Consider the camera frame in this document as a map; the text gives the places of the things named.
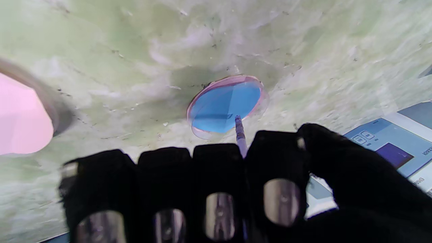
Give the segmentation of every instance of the button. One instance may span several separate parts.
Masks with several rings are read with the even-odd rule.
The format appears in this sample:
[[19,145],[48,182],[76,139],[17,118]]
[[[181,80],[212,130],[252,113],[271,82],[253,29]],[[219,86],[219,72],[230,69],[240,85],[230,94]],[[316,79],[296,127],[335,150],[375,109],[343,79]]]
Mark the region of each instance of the button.
[[362,131],[361,135],[365,136],[365,138],[367,138],[367,139],[373,139],[375,137],[375,135],[373,135],[372,133],[370,133],[368,131]]
[[360,137],[359,135],[353,137],[353,140],[358,144],[364,144],[366,142],[366,139]]

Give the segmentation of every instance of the thin metal rod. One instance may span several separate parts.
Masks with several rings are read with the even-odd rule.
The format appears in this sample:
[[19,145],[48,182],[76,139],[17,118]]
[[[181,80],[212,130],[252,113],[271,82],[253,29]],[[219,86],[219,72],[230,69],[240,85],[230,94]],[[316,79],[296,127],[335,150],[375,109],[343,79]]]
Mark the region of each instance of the thin metal rod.
[[248,146],[246,145],[245,131],[243,129],[243,124],[241,123],[241,117],[239,115],[235,116],[235,133],[237,136],[237,146],[240,149],[240,154],[243,158],[246,157],[248,153]]

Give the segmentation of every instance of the pink rim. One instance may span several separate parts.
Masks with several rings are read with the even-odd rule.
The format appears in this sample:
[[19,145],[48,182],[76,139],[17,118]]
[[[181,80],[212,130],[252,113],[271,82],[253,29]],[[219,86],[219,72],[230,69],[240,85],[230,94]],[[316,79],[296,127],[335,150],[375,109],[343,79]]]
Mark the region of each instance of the pink rim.
[[189,104],[189,106],[187,107],[186,110],[186,119],[189,122],[189,124],[191,125],[192,128],[192,132],[197,136],[198,136],[195,131],[197,132],[202,132],[202,133],[207,133],[210,134],[212,132],[210,131],[204,131],[198,128],[195,128],[192,126],[192,121],[191,121],[191,110],[192,107],[195,105],[195,102],[205,93],[207,93],[208,91],[217,88],[217,87],[221,87],[221,86],[228,86],[228,85],[236,85],[238,83],[244,83],[244,82],[256,82],[259,85],[260,88],[260,92],[261,92],[261,96],[257,102],[257,104],[255,104],[255,107],[251,110],[251,112],[246,116],[248,117],[250,114],[252,114],[254,111],[257,110],[257,108],[260,106],[260,104],[262,103],[262,101],[266,98],[264,95],[264,86],[263,84],[260,82],[260,80],[258,80],[256,77],[254,76],[246,76],[246,75],[238,75],[238,76],[229,76],[223,79],[220,79],[218,81],[214,81],[212,83],[210,83],[207,87],[205,87],[202,91],[200,91],[191,101],[191,103]]

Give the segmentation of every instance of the black glove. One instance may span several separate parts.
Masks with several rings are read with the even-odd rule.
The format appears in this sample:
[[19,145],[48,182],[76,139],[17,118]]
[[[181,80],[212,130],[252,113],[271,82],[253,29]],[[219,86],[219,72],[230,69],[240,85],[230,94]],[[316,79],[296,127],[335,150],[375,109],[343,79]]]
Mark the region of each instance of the black glove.
[[339,206],[310,219],[309,232],[344,230],[338,233],[390,242],[432,240],[432,199],[384,158],[317,124],[302,125],[298,134],[310,154],[311,172],[325,179]]

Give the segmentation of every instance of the green textured surface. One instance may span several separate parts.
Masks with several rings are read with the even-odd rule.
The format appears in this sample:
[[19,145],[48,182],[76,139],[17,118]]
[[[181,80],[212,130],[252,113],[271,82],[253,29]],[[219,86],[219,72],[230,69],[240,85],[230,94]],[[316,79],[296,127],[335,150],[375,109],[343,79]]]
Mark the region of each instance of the green textured surface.
[[[202,85],[258,77],[259,129],[318,122],[344,133],[432,98],[432,2],[424,0],[0,0],[0,58],[42,80],[74,123],[43,150],[0,157],[0,242],[64,232],[63,162],[121,148],[134,159],[193,136]],[[222,141],[234,142],[233,137]]]

